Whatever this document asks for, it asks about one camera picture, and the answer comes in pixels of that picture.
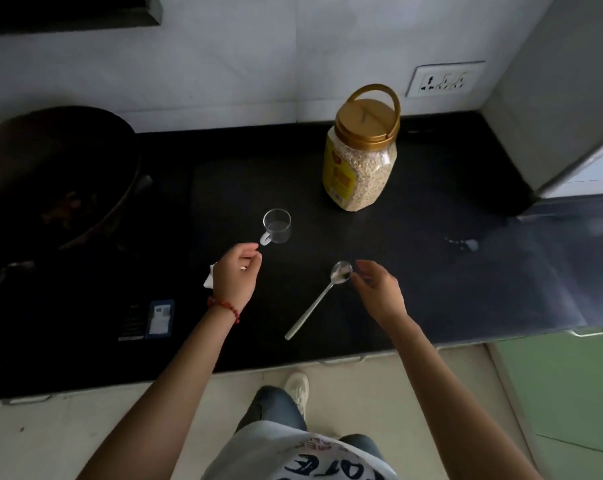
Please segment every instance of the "jar lid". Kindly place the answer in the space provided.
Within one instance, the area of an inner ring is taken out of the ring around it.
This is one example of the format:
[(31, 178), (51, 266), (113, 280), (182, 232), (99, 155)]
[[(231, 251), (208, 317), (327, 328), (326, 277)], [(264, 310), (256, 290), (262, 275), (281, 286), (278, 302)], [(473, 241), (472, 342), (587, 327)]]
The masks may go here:
[[(357, 99), (368, 91), (383, 91), (393, 98), (395, 109), (376, 99)], [(338, 138), (355, 150), (387, 148), (400, 131), (400, 101), (388, 86), (369, 84), (357, 89), (339, 108), (335, 120)]]

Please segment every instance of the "white shoe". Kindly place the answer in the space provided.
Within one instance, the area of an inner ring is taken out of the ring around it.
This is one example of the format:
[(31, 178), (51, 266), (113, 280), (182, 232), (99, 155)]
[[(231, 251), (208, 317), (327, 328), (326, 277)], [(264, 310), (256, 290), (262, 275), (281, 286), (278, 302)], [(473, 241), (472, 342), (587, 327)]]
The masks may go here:
[(304, 419), (306, 419), (306, 403), (308, 403), (310, 387), (308, 376), (303, 372), (293, 372), (283, 387), (290, 397), (292, 397)]

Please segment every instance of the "spoon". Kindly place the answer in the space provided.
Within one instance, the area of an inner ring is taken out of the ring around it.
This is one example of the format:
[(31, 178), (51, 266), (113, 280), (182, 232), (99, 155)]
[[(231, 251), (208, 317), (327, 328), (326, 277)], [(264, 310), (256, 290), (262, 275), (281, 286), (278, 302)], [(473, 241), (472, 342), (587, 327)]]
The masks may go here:
[(320, 294), (320, 296), (313, 302), (309, 309), (304, 312), (304, 314), (299, 318), (299, 320), (295, 322), (295, 325), (293, 325), (292, 328), (285, 335), (286, 340), (292, 339), (292, 336), (297, 333), (297, 331), (302, 327), (304, 322), (306, 322), (306, 319), (311, 316), (311, 313), (313, 313), (315, 307), (320, 304), (320, 301), (322, 300), (322, 298), (324, 298), (324, 296), (326, 296), (326, 293), (328, 293), (334, 285), (340, 285), (341, 283), (347, 282), (348, 278), (350, 278), (350, 273), (352, 272), (353, 267), (350, 266), (350, 263), (348, 261), (340, 261), (335, 266), (333, 266), (332, 271), (330, 271), (330, 284), (326, 287), (325, 290), (322, 291), (322, 294)]

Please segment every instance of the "jeans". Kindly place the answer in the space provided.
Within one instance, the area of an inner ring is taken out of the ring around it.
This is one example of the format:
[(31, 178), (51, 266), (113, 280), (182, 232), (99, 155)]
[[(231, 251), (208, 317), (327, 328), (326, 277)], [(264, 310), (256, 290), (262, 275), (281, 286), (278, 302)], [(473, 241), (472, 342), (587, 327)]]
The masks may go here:
[[(255, 399), (248, 407), (248, 411), (237, 425), (237, 431), (250, 423), (259, 420), (273, 421), (291, 428), (308, 431), (304, 417), (297, 409), (292, 397), (280, 387), (264, 386), (257, 391)], [(377, 445), (366, 435), (347, 435), (339, 441), (366, 451), (380, 460), (383, 460)]]

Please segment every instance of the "black countertop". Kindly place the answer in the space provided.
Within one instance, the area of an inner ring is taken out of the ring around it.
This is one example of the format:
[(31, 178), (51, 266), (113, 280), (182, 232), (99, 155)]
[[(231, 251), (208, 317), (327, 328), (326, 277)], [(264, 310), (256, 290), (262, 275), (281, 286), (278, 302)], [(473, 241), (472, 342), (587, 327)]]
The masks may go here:
[[(258, 241), (274, 207), (290, 212), (292, 237), (260, 249), (257, 289), (217, 372), (390, 349), (351, 283), (284, 340), (342, 259), (386, 266), (438, 345), (603, 324), (603, 207), (514, 217), (530, 192), (481, 116), (404, 120), (386, 189), (355, 213), (321, 183), (328, 128), (139, 135), (154, 185), (131, 205), (118, 248), (65, 251), (2, 291), (0, 398), (156, 378), (205, 312), (209, 265)], [(131, 306), (157, 299), (175, 301), (172, 336), (118, 341)]]

